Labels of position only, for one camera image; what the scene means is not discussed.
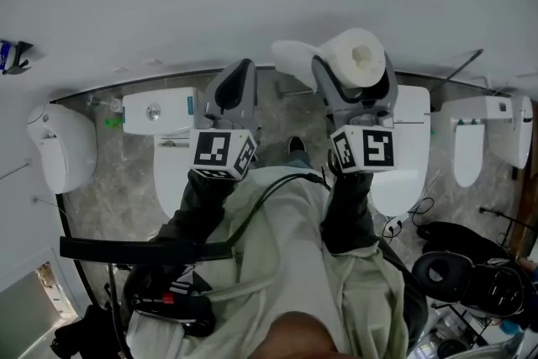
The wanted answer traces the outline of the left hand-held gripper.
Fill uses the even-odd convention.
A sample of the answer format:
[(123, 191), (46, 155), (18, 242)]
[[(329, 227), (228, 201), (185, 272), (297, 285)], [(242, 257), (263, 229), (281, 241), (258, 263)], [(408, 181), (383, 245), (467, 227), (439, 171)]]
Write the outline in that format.
[(257, 70), (250, 59), (239, 61), (231, 74), (229, 66), (224, 68), (208, 84), (205, 114), (189, 138), (192, 170), (209, 179), (241, 181), (245, 177), (260, 131), (254, 115), (256, 92)]

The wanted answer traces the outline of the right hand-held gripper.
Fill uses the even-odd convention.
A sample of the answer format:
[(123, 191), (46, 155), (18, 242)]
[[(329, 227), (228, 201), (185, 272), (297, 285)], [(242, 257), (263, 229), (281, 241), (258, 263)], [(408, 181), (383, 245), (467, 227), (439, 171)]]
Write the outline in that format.
[(383, 98), (377, 105), (381, 108), (346, 109), (346, 100), (340, 82), (329, 65), (318, 55), (311, 63), (324, 104), (333, 113), (335, 130), (330, 140), (342, 173), (385, 172), (395, 170), (396, 131), (393, 110), (398, 98), (398, 82), (393, 64), (385, 54), (385, 72), (382, 77)]

